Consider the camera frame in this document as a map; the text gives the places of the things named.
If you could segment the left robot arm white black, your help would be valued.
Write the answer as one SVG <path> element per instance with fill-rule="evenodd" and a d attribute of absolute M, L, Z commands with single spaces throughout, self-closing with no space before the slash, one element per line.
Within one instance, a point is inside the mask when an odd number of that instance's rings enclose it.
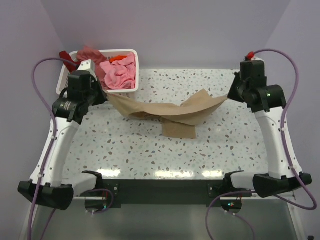
<path fill-rule="evenodd" d="M 89 70 L 76 70 L 67 77 L 68 86 L 52 105 L 53 119 L 40 160 L 29 180 L 21 181 L 18 192 L 30 202 L 52 209 L 66 210 L 74 197 L 88 192 L 99 196 L 104 190 L 103 177 L 85 170 L 64 180 L 63 169 L 74 136 L 90 106 L 106 101 L 100 83 Z"/>

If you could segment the beige t shirt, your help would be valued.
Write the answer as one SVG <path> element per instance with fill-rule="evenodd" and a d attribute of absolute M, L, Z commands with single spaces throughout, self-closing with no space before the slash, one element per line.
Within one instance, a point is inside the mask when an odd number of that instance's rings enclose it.
<path fill-rule="evenodd" d="M 160 120 L 162 135 L 177 139 L 195 139 L 196 126 L 204 123 L 205 119 L 228 99 L 225 95 L 211 97 L 204 89 L 193 94 L 181 105 L 138 102 L 111 93 L 107 93 L 107 97 L 122 116 L 141 120 Z"/>

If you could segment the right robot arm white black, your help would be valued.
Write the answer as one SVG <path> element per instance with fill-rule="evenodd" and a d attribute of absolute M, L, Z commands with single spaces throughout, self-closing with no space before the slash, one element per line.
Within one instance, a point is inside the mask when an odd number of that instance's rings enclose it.
<path fill-rule="evenodd" d="M 233 197 L 240 190 L 250 190 L 266 198 L 294 191 L 301 184 L 310 185 L 312 177 L 303 172 L 296 159 L 287 120 L 282 116 L 287 105 L 284 91 L 279 85 L 267 85 L 264 61 L 242 61 L 234 75 L 227 97 L 246 103 L 254 114 L 265 144 L 268 172 L 227 173 L 220 191 Z"/>

